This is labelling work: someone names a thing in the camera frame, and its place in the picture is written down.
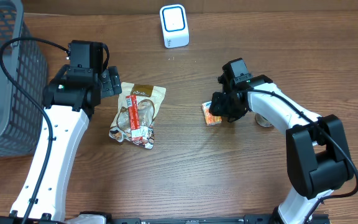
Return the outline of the red stick packet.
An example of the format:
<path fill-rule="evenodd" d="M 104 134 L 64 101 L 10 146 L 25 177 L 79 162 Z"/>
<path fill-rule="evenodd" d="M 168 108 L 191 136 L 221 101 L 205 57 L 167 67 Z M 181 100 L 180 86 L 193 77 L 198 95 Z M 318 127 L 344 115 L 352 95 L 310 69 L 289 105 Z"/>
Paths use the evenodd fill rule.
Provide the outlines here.
<path fill-rule="evenodd" d="M 129 112 L 131 139 L 132 141 L 141 141 L 143 139 L 139 114 L 137 109 L 137 99 L 135 95 L 126 96 L 127 109 Z"/>

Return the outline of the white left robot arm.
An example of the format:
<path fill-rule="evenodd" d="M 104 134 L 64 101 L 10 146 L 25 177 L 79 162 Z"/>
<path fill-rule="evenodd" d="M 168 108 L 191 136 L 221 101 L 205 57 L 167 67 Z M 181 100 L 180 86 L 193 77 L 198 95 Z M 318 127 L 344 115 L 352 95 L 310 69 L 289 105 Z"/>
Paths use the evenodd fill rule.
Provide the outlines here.
<path fill-rule="evenodd" d="M 62 223 L 73 162 L 94 109 L 103 98 L 121 93 L 108 46 L 74 40 L 63 51 L 61 67 L 35 104 L 43 121 L 30 171 L 7 218 L 0 223 Z"/>

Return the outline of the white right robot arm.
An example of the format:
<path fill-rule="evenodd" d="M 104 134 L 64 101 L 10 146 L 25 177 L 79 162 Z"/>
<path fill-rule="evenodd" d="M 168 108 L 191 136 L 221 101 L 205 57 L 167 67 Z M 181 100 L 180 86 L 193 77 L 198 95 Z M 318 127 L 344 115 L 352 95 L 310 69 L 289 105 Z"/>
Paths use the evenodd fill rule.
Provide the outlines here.
<path fill-rule="evenodd" d="M 213 93 L 209 111 L 232 123 L 253 112 L 285 135 L 291 190 L 271 215 L 249 215 L 246 223 L 329 223 L 313 217 L 332 198 L 358 192 L 358 170 L 351 159 L 341 120 L 320 116 L 287 97 L 265 75 L 253 76 L 242 58 L 223 65 L 222 91 Z"/>

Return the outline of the grey plastic mesh basket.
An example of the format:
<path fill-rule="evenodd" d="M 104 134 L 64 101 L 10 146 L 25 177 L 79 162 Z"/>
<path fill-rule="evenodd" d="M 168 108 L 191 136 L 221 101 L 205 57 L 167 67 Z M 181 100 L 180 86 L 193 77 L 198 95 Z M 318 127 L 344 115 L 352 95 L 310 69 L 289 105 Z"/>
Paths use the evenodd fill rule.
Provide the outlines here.
<path fill-rule="evenodd" d="M 17 37 L 30 37 L 20 1 L 0 0 L 0 48 Z M 47 82 L 45 56 L 34 41 L 20 41 L 4 50 L 3 62 L 38 103 Z M 0 66 L 0 157 L 32 154 L 42 127 L 41 112 L 6 78 Z"/>

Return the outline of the white barcode scanner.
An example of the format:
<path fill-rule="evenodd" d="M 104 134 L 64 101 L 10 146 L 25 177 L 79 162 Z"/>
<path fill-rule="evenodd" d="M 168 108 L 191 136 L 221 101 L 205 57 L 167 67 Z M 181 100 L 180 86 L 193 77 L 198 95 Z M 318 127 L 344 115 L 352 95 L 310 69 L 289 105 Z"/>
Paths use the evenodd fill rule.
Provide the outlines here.
<path fill-rule="evenodd" d="M 168 49 L 184 47 L 190 42 L 185 8 L 171 4 L 160 9 L 164 46 Z"/>

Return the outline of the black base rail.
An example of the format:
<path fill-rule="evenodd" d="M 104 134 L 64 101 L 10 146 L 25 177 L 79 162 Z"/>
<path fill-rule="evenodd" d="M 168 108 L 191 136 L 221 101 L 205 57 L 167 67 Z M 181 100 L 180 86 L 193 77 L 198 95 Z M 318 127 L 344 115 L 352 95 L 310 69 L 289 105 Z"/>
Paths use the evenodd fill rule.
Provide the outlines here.
<path fill-rule="evenodd" d="M 279 224 L 282 221 L 277 214 L 245 215 L 243 217 L 217 218 L 169 218 L 169 219 L 140 219 L 140 218 L 113 218 L 110 213 L 81 212 L 76 218 L 65 220 L 65 223 L 105 223 L 105 224 Z M 59 224 L 53 220 L 51 214 L 44 213 L 39 218 L 24 220 L 13 211 L 8 216 L 0 216 L 0 224 Z"/>

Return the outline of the beige snack bag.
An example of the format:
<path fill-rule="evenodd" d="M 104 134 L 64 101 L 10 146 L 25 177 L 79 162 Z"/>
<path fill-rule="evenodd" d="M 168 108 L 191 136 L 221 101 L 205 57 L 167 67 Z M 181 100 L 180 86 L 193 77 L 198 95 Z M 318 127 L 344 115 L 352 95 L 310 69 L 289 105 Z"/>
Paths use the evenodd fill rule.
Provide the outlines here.
<path fill-rule="evenodd" d="M 118 111 L 109 130 L 109 137 L 117 142 L 129 141 L 146 149 L 154 147 L 154 123 L 165 98 L 166 88 L 153 85 L 140 85 L 123 82 L 122 93 L 118 98 Z M 132 141 L 129 112 L 126 96 L 135 95 L 143 139 Z"/>

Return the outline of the green lid jar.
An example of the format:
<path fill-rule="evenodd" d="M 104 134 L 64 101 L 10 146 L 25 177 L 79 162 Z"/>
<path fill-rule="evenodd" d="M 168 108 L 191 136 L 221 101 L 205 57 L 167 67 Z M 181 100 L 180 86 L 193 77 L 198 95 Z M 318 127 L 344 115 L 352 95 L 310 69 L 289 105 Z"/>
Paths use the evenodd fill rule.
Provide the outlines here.
<path fill-rule="evenodd" d="M 264 128 L 272 127 L 272 124 L 266 118 L 264 118 L 262 115 L 260 115 L 258 113 L 255 114 L 255 121 L 261 127 L 264 127 Z"/>

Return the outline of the orange tissue pack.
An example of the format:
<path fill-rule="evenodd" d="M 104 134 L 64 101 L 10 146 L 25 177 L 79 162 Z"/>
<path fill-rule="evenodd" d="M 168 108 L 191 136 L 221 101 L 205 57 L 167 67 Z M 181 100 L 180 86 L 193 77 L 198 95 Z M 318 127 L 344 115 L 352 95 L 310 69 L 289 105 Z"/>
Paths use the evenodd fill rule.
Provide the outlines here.
<path fill-rule="evenodd" d="M 203 110 L 204 120 L 207 126 L 213 126 L 216 124 L 220 124 L 222 122 L 222 118 L 220 116 L 213 116 L 209 112 L 209 108 L 211 106 L 211 101 L 207 101 L 201 105 L 201 109 Z"/>

